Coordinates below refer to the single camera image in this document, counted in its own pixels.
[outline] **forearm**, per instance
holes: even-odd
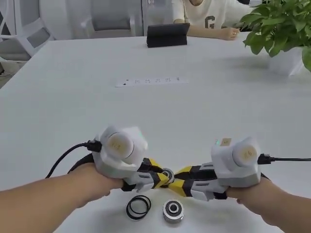
[[[273,225],[285,233],[309,233],[311,229],[311,199],[284,194],[279,200],[279,210],[271,210]]]
[[[52,233],[83,201],[72,175],[0,192],[0,232]]]
[[[176,19],[174,23],[185,23],[182,19]],[[219,38],[220,31],[218,29],[208,29],[198,26],[190,25],[187,36],[205,37],[205,38]]]

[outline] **power strip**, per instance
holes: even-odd
[[[116,87],[162,85],[162,84],[176,84],[176,83],[189,83],[189,81],[184,78],[125,79],[123,81],[119,81],[116,84]]]

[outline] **person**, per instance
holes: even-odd
[[[52,233],[75,209],[122,185],[99,174],[94,164],[84,164],[68,175],[2,191],[0,232]],[[230,188],[227,195],[285,233],[310,232],[311,199],[291,195],[266,178],[250,188]]]
[[[237,0],[172,0],[173,23],[189,23],[188,36],[235,40],[234,28],[252,8]]]

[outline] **white sweatshirt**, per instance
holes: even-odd
[[[232,27],[253,9],[237,0],[203,0],[199,6],[190,0],[172,0],[173,21],[183,19],[190,25],[220,29]]]

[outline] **green leaves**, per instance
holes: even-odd
[[[280,17],[280,18],[268,18],[268,19],[264,19],[262,21],[262,25],[274,25],[274,24],[278,24],[278,23],[283,23],[285,21],[284,17]]]
[[[305,27],[305,33],[308,38],[311,38],[311,27],[309,25]]]
[[[302,29],[304,29],[305,26],[306,26],[306,24],[307,24],[305,21],[297,21],[297,20],[295,20],[295,19],[293,19],[293,22],[294,22],[294,24],[295,24],[295,27],[296,27],[296,29],[297,29],[297,32],[299,32],[299,31],[301,31]]]
[[[243,23],[249,25],[249,24],[251,24],[252,22],[254,22],[254,21],[258,20],[258,19],[261,19],[261,18],[263,18],[263,16],[258,15],[258,14],[252,14],[252,13],[250,13],[250,14],[245,15],[244,17],[242,17],[241,22],[243,22]]]
[[[308,71],[311,72],[311,47],[305,47],[302,50],[302,62]]]
[[[263,5],[258,6],[256,9],[252,11],[252,14],[255,14],[255,13],[260,14],[264,17],[269,17],[270,9],[263,4]]]
[[[254,54],[264,48],[274,57],[280,51],[303,47],[302,59],[311,72],[311,1],[267,0],[254,7],[241,22],[252,32],[244,40]]]
[[[248,34],[244,44],[251,47],[253,54],[258,55],[264,47],[264,38],[261,35],[251,32]]]
[[[270,49],[272,48],[274,44],[274,41],[272,39],[269,39],[266,41],[266,43],[264,44],[264,48],[267,51],[267,53],[269,53]]]
[[[270,50],[269,52],[269,56],[270,57],[274,57],[276,55],[278,55],[280,53],[281,50],[283,50],[286,42],[288,40],[287,36],[278,36],[275,40],[274,40],[274,46],[273,48]]]

